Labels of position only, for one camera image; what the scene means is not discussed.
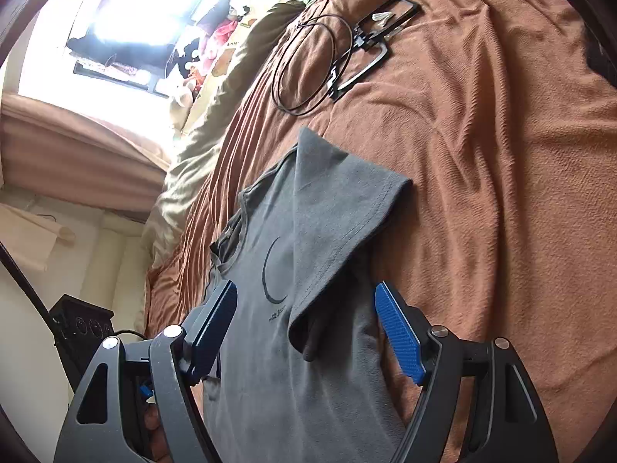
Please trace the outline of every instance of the brown blanket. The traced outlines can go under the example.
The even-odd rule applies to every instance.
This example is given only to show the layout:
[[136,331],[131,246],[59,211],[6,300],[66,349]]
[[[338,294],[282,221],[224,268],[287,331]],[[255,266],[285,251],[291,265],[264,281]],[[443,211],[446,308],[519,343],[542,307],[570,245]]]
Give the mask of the brown blanket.
[[[332,0],[328,11],[356,22],[384,1]],[[393,281],[461,338],[509,337],[571,462],[617,395],[617,91],[585,65],[584,26],[565,0],[417,1],[423,14],[392,38],[385,65],[300,118],[269,97],[292,24],[233,118],[181,244],[150,273],[147,331],[199,303],[208,246],[237,192],[308,125],[413,179],[375,239],[374,280]],[[287,83],[298,97],[329,60],[325,34],[302,47]],[[349,71],[367,62],[357,53]],[[407,421],[418,389],[391,351],[384,357]],[[464,419],[456,423],[450,459]]]

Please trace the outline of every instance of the bed sheet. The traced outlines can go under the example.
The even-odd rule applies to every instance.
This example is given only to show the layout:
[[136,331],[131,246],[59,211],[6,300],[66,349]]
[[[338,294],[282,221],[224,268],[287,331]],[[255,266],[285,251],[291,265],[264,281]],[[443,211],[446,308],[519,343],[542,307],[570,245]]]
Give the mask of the bed sheet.
[[[327,12],[356,22],[384,1],[331,0]],[[411,177],[412,192],[373,240],[374,281],[392,281],[461,338],[510,338],[560,461],[571,462],[617,395],[617,335],[607,332],[617,321],[617,91],[588,69],[584,24],[565,0],[416,1],[423,12],[391,39],[388,61],[307,117],[270,100],[290,26],[235,113],[177,250],[149,273],[147,332],[200,303],[209,244],[237,192],[308,126]],[[288,102],[319,84],[325,50],[325,34],[303,43],[284,83]],[[367,62],[355,54],[349,71]],[[387,343],[383,372],[408,421],[419,391]],[[446,461],[458,454],[462,415]]]

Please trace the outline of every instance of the brown curtain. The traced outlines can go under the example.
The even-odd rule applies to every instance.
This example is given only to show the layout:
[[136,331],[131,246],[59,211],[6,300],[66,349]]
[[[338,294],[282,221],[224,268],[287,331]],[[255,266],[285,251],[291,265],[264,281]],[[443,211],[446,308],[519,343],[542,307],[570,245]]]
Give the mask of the brown curtain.
[[135,217],[148,215],[169,166],[148,139],[17,94],[2,95],[0,147],[6,184]]

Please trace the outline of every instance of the wrinkled fabric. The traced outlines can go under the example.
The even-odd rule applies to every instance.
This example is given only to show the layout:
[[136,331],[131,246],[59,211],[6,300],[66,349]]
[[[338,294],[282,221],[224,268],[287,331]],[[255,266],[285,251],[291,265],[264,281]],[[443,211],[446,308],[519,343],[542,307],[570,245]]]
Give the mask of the wrinkled fabric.
[[[326,11],[357,22],[384,1],[331,0]],[[422,13],[391,39],[383,66],[300,118],[270,99],[290,26],[232,120],[180,246],[150,272],[147,331],[199,303],[207,247],[236,210],[237,192],[308,125],[413,180],[376,239],[373,281],[392,281],[461,338],[508,337],[560,461],[571,462],[617,395],[617,335],[607,332],[617,321],[617,92],[588,68],[584,24],[565,0],[416,1]],[[342,28],[331,25],[344,50]],[[314,32],[300,47],[283,82],[288,103],[319,85],[329,46]],[[354,54],[349,73],[368,61]],[[382,365],[408,421],[418,389],[388,347]],[[457,415],[447,461],[464,426]]]

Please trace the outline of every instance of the gray t-shirt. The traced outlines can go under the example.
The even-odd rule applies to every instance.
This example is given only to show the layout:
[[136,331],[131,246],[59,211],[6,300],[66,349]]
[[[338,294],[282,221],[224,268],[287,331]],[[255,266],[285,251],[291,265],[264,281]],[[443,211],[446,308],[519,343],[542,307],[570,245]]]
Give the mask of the gray t-shirt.
[[204,381],[223,463],[387,462],[403,424],[379,362],[365,243],[406,177],[303,129],[211,245],[238,309]]

